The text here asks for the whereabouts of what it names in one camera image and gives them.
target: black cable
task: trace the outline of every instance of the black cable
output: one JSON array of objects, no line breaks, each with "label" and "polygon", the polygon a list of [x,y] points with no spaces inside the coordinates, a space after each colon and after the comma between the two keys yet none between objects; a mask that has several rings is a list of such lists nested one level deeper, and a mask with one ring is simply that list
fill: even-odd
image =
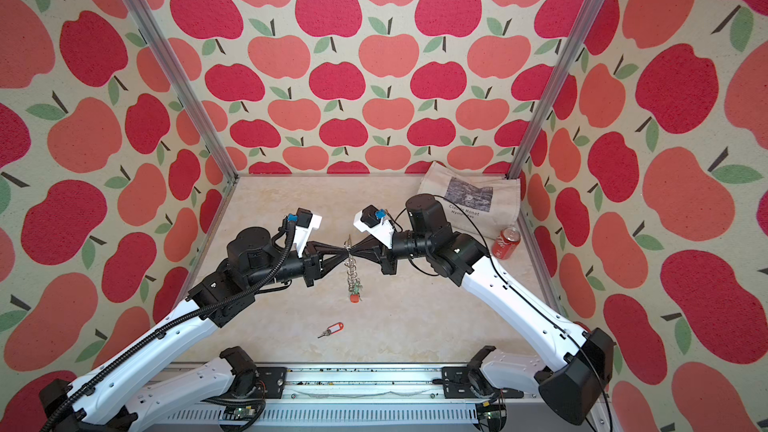
[{"label": "black cable", "polygon": [[[405,209],[401,210],[400,213],[397,215],[397,218],[400,218],[402,213],[405,212],[405,211],[406,211]],[[400,232],[402,232],[402,226],[397,223],[397,218],[392,218],[392,215],[389,213],[389,210],[385,210],[384,212],[386,212],[386,214],[389,216],[389,218],[392,220],[392,222],[396,226],[398,226],[398,228],[400,229]],[[420,273],[423,273],[424,275],[428,275],[429,277],[439,277],[440,276],[440,274],[430,274],[429,272],[424,272],[423,270],[421,270],[416,264],[413,263],[413,256],[412,255],[409,255],[406,258],[408,259],[408,262],[411,263],[413,268],[416,269],[417,271],[419,271]]]},{"label": "black cable", "polygon": [[[486,248],[487,250],[490,250],[490,249],[488,249],[488,243],[485,241],[485,237],[483,236],[483,234],[481,234],[481,233],[480,233],[480,229],[478,228],[478,226],[476,226],[476,225],[475,225],[474,221],[473,221],[473,220],[472,220],[472,219],[471,219],[471,218],[470,218],[470,217],[467,215],[467,213],[466,213],[466,212],[464,212],[464,209],[463,209],[463,208],[461,208],[461,207],[459,207],[458,205],[456,205],[456,203],[455,203],[454,201],[452,201],[452,200],[450,200],[450,199],[448,199],[448,198],[445,198],[445,197],[443,197],[443,196],[435,196],[435,197],[437,197],[437,198],[441,198],[441,199],[445,200],[446,202],[448,202],[448,203],[452,204],[452,205],[453,205],[454,207],[456,207],[456,208],[457,208],[457,209],[458,209],[458,210],[459,210],[459,211],[460,211],[462,214],[464,214],[464,216],[467,218],[467,220],[469,220],[469,223],[470,223],[470,224],[472,224],[472,226],[475,228],[475,231],[477,231],[478,235],[479,235],[479,236],[480,236],[480,238],[482,239],[482,242],[483,242],[483,245],[485,245],[485,248]],[[542,311],[538,310],[538,308],[537,308],[537,307],[535,307],[535,306],[534,306],[534,305],[533,305],[533,304],[532,304],[532,303],[531,303],[531,302],[530,302],[530,301],[529,301],[529,300],[528,300],[528,299],[527,299],[527,298],[526,298],[526,297],[525,297],[523,294],[521,294],[521,293],[520,293],[520,291],[518,291],[518,290],[517,290],[517,289],[515,289],[513,286],[511,286],[511,285],[510,285],[510,283],[509,283],[509,282],[507,282],[507,281],[504,279],[504,276],[503,276],[502,274],[500,274],[500,273],[498,272],[498,270],[496,269],[496,265],[493,263],[493,258],[491,258],[491,266],[493,267],[493,271],[494,271],[494,272],[496,272],[496,275],[497,275],[497,276],[498,276],[498,277],[499,277],[499,278],[502,280],[502,282],[504,282],[504,283],[507,285],[507,287],[509,287],[509,288],[510,288],[510,289],[511,289],[511,290],[512,290],[514,293],[516,293],[516,294],[517,294],[517,295],[518,295],[518,296],[519,296],[521,299],[523,299],[523,301],[524,301],[526,304],[528,304],[528,306],[529,306],[529,307],[531,307],[531,308],[532,308],[533,310],[535,310],[535,311],[536,311],[536,312],[537,312],[539,315],[541,315],[541,316],[544,318],[544,320],[545,320],[545,321],[549,322],[549,323],[552,325],[552,327],[554,327],[554,328],[556,328],[557,330],[559,330],[559,331],[562,333],[562,335],[563,335],[564,337],[567,337],[568,339],[570,339],[570,341],[571,341],[571,342],[573,342],[573,344],[576,346],[576,349],[577,349],[577,350],[579,350],[579,351],[581,352],[581,355],[584,357],[584,359],[586,359],[586,361],[587,361],[587,364],[589,365],[589,368],[592,370],[592,373],[594,374],[595,378],[598,380],[598,384],[600,384],[600,392],[602,393],[602,395],[603,395],[603,400],[605,401],[605,408],[608,410],[608,422],[610,423],[610,428],[609,428],[609,430],[610,430],[610,432],[613,432],[613,431],[614,431],[614,419],[613,419],[613,417],[612,417],[612,416],[611,416],[611,414],[610,414],[610,405],[609,405],[609,403],[608,403],[608,394],[606,394],[606,393],[605,393],[605,384],[603,384],[603,381],[600,379],[600,374],[598,374],[598,370],[597,370],[597,369],[595,368],[595,366],[592,364],[592,360],[589,360],[589,357],[587,357],[587,355],[586,355],[586,354],[584,353],[584,351],[581,349],[581,345],[577,344],[577,343],[576,343],[576,341],[575,341],[575,340],[573,340],[573,338],[571,337],[571,335],[570,335],[570,334],[568,334],[568,333],[567,333],[565,330],[563,330],[563,329],[562,329],[562,328],[561,328],[559,325],[557,325],[555,322],[552,322],[552,320],[551,320],[549,317],[547,317],[547,316],[544,314],[544,312],[542,312]]]},{"label": "black cable", "polygon": [[598,432],[598,430],[596,428],[594,428],[592,423],[589,421],[589,418],[584,418],[584,420],[587,421],[587,424],[589,425],[589,428],[591,428],[593,432]]},{"label": "black cable", "polygon": [[142,348],[146,347],[151,341],[155,340],[156,338],[161,339],[165,337],[166,332],[176,327],[178,324],[182,324],[183,322],[190,320],[191,318],[196,318],[196,317],[203,318],[203,316],[207,316],[208,314],[216,312],[216,310],[222,307],[225,307],[229,304],[232,304],[234,302],[237,302],[242,298],[247,297],[248,295],[253,295],[260,288],[262,288],[266,283],[271,281],[280,270],[280,267],[283,266],[283,263],[285,262],[286,258],[288,258],[288,253],[290,252],[291,245],[293,244],[293,236],[296,234],[295,222],[288,222],[287,218],[284,218],[283,226],[286,227],[287,229],[286,246],[283,249],[282,253],[280,254],[280,257],[277,259],[277,263],[274,264],[274,266],[272,267],[272,270],[270,270],[270,273],[267,276],[265,276],[263,279],[261,279],[261,281],[259,281],[255,285],[248,287],[246,290],[238,294],[232,295],[231,297],[228,297],[221,302],[217,302],[215,304],[209,304],[209,305],[206,305],[205,307],[198,308],[196,311],[192,311],[187,314],[184,314],[181,317],[178,317],[168,322],[167,324],[162,325],[161,327],[155,329],[153,333],[141,339],[139,342],[134,344],[129,350],[126,350],[120,356],[118,356],[115,360],[112,360],[108,365],[104,366],[104,369],[102,369],[98,374],[96,374],[94,378],[92,378],[91,380],[83,384],[79,389],[77,389],[74,393],[72,393],[72,395],[70,395],[66,400],[64,400],[53,411],[53,413],[48,418],[48,420],[45,421],[45,424],[40,429],[40,432],[50,432],[50,430],[52,430],[53,427],[59,422],[59,419],[61,418],[61,416],[64,415],[64,412],[67,409],[72,407],[72,404],[74,404],[82,396],[84,396],[87,391],[91,389],[95,390],[95,387],[97,384],[99,384],[102,380],[106,379],[106,377],[109,376],[115,369],[120,367],[123,362],[125,362],[126,360],[129,360],[131,356],[139,352]]}]

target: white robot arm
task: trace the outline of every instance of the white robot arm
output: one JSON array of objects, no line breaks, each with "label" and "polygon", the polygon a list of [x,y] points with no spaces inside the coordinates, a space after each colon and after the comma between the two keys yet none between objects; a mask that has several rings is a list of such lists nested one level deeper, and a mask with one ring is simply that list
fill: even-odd
[{"label": "white robot arm", "polygon": [[[227,259],[216,272],[191,289],[162,322],[71,384],[55,380],[43,389],[40,397],[48,422],[42,432],[140,432],[201,400],[239,404],[267,393],[280,398],[283,381],[268,387],[257,380],[256,366],[240,348],[227,349],[218,359],[172,380],[142,386],[197,341],[225,326],[254,302],[254,294],[284,288],[261,291],[264,284],[303,278],[311,286],[350,254],[379,263],[384,274],[395,274],[399,259],[425,257],[438,274],[499,313],[538,353],[521,360],[486,346],[473,359],[475,369],[470,368],[468,377],[472,387],[483,395],[503,388],[538,392],[562,418],[580,424],[610,380],[614,343],[609,336],[600,329],[586,334],[550,309],[515,281],[486,247],[454,232],[434,196],[413,196],[406,209],[413,230],[399,232],[383,210],[363,209],[354,226],[371,235],[349,249],[308,242],[321,217],[301,208],[286,217],[272,238],[259,227],[241,231],[227,245]],[[276,244],[283,234],[287,247]],[[300,252],[291,251],[293,246]],[[188,320],[176,324],[179,318]]]}]

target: keychain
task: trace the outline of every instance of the keychain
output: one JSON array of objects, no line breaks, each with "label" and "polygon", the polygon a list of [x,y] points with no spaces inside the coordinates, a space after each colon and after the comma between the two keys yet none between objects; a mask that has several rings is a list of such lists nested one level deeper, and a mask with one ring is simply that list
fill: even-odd
[{"label": "keychain", "polygon": [[330,327],[328,327],[325,332],[321,333],[320,336],[318,336],[318,338],[335,334],[336,332],[340,331],[343,328],[344,328],[344,324],[342,324],[341,322],[336,322],[334,325],[331,325]]}]

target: white bracket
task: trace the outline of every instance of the white bracket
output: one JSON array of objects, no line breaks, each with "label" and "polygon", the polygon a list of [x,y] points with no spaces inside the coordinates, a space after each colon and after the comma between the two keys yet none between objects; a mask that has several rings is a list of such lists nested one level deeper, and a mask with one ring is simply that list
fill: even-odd
[{"label": "white bracket", "polygon": [[355,214],[355,221],[353,222],[355,228],[360,232],[368,232],[373,235],[381,244],[384,244],[387,248],[392,248],[392,234],[395,232],[395,228],[392,223],[387,220],[387,217],[381,217],[379,224],[375,227],[369,227],[360,220],[362,218],[362,211]]},{"label": "white bracket", "polygon": [[296,246],[296,252],[299,253],[299,257],[301,257],[302,253],[304,252],[304,247],[306,247],[306,241],[310,240],[310,234],[313,230],[317,230],[320,228],[320,222],[322,221],[322,217],[318,216],[317,214],[312,214],[312,219],[310,220],[310,226],[309,227],[299,227],[296,226],[296,233],[293,235],[293,245]]}]

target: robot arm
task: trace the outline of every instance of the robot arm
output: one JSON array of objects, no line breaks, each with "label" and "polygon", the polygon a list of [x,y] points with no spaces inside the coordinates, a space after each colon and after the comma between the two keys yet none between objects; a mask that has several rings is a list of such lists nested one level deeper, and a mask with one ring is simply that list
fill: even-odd
[{"label": "robot arm", "polygon": [[[487,348],[479,380],[495,388],[538,392],[544,402],[572,424],[584,421],[610,381],[614,342],[599,328],[591,333],[562,317],[514,280],[486,247],[471,235],[452,230],[442,205],[430,194],[406,202],[412,230],[397,232],[374,206],[355,216],[354,225],[375,237],[350,253],[395,274],[400,258],[425,257],[436,273],[450,278],[491,306],[538,353],[527,364]],[[487,389],[488,384],[480,384]]]}]

